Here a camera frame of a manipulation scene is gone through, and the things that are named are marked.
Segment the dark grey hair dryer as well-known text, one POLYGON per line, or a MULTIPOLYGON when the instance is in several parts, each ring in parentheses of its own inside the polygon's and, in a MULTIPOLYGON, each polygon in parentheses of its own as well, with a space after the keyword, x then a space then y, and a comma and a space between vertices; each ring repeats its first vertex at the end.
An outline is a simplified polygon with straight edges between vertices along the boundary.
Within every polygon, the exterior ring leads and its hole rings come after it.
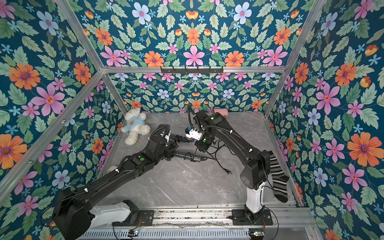
POLYGON ((173 154, 173 157, 181 158, 183 160, 188 160, 190 162, 204 162, 208 159, 207 157, 197 156, 197 155, 191 154, 189 152, 188 153, 175 152, 173 154))
POLYGON ((180 135, 171 135, 171 137, 177 142, 177 143, 192 143, 194 142, 193 139, 188 139, 187 137, 183 137, 180 135))

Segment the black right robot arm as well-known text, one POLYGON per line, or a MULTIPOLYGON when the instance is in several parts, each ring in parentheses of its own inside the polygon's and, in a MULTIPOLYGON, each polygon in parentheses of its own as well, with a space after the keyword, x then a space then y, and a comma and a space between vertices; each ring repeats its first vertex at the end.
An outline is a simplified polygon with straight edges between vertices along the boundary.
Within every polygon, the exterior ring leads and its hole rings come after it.
POLYGON ((263 207, 263 187, 268 181, 271 154, 260 151, 249 144, 230 125, 220 113, 207 115, 199 111, 193 115, 197 131, 201 134, 195 142, 198 150, 207 152, 215 139, 223 142, 241 161, 244 166, 240 174, 243 184, 247 187, 245 209, 252 214, 259 213, 263 207))

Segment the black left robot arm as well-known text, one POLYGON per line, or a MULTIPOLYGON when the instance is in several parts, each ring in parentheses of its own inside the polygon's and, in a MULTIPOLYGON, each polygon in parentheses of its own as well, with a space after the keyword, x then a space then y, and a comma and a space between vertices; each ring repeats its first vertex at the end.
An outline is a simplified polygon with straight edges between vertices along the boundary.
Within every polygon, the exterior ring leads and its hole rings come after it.
POLYGON ((64 239, 76 240, 88 229, 109 223, 140 223, 139 209, 131 200, 99 206, 99 202, 122 185, 152 170, 162 160, 170 160, 178 147, 172 134, 154 134, 146 147, 122 159, 117 168, 76 190, 58 194, 52 219, 64 239))

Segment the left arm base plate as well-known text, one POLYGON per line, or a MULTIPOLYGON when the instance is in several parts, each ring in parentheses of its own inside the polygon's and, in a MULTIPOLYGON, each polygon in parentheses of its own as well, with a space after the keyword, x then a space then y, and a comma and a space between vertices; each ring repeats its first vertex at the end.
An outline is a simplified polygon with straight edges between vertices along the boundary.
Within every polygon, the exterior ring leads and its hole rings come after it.
POLYGON ((114 227, 148 227, 152 226, 154 220, 154 210, 138 210, 130 214, 123 222, 114 222, 114 227))

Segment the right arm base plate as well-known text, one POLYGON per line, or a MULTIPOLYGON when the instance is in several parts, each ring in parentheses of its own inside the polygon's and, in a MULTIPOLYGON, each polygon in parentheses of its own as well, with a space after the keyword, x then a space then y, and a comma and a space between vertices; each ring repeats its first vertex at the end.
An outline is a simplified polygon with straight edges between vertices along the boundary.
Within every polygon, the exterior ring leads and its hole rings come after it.
POLYGON ((227 218, 232 220, 234 226, 272 226, 274 224, 271 212, 266 209, 256 214, 248 210, 232 210, 232 214, 227 218))

